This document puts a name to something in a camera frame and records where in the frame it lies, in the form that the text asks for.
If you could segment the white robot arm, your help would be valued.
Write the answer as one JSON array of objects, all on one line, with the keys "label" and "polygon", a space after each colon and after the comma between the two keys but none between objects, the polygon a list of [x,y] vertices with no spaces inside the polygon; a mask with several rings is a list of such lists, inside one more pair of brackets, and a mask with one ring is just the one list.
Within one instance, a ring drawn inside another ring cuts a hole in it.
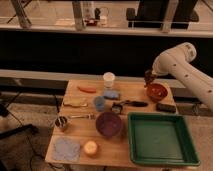
[{"label": "white robot arm", "polygon": [[158,76],[171,74],[213,112],[213,78],[190,64],[196,55],[193,44],[181,43],[160,53],[152,72]]}]

